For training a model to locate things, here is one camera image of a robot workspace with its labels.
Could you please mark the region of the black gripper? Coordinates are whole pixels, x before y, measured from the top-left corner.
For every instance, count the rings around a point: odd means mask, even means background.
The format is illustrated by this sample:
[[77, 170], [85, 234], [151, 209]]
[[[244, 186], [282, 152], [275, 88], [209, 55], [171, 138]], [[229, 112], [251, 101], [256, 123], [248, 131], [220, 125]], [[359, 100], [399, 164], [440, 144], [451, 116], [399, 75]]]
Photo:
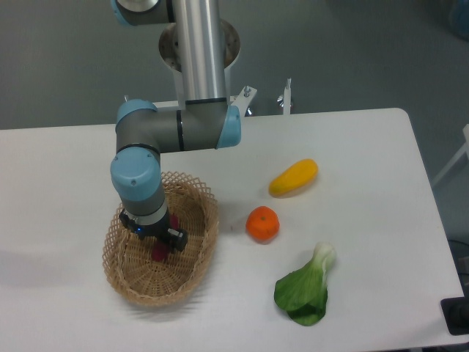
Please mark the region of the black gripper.
[[188, 243], [188, 233], [183, 229], [172, 229], [170, 213], [166, 211], [160, 221], [154, 224], [138, 224], [136, 220], [123, 209], [119, 214], [122, 226], [129, 232], [137, 235], [140, 240], [155, 237], [167, 243], [171, 253], [183, 252]]

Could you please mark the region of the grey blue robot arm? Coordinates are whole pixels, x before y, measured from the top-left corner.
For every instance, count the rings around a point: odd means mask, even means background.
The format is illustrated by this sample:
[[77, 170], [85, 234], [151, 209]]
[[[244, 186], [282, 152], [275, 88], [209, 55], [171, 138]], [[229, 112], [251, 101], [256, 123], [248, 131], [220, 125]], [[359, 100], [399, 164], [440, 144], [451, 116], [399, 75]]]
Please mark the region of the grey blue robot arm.
[[118, 21], [129, 26], [169, 23], [174, 29], [159, 48], [175, 55], [182, 105], [164, 111], [147, 100], [123, 103], [117, 112], [110, 173], [122, 202], [119, 220], [124, 228], [181, 252], [188, 234], [171, 223], [160, 157], [240, 143], [241, 114], [229, 102], [225, 74], [230, 64], [226, 56], [238, 41], [227, 35], [216, 1], [113, 1], [111, 7]]

